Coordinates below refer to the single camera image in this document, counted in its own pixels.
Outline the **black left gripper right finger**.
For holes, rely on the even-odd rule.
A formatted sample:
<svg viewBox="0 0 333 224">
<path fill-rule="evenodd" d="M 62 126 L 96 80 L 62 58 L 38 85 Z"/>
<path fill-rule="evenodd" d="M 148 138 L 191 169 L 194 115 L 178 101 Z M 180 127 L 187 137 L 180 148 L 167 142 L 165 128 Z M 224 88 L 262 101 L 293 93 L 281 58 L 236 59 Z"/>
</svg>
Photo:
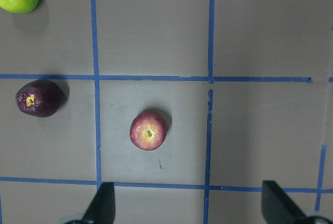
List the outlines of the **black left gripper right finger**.
<svg viewBox="0 0 333 224">
<path fill-rule="evenodd" d="M 301 223 L 305 213 L 273 180 L 262 181 L 262 216 L 266 223 Z"/>
</svg>

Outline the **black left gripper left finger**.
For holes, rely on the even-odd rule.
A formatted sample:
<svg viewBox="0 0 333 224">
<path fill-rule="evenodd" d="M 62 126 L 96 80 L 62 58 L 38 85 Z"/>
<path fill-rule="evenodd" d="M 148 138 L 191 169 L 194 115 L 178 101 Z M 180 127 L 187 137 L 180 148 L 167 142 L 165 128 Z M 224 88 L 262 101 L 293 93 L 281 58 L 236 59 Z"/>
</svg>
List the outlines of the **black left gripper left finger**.
<svg viewBox="0 0 333 224">
<path fill-rule="evenodd" d="M 100 185 L 89 207 L 82 217 L 83 223 L 113 224 L 115 219 L 114 183 Z"/>
</svg>

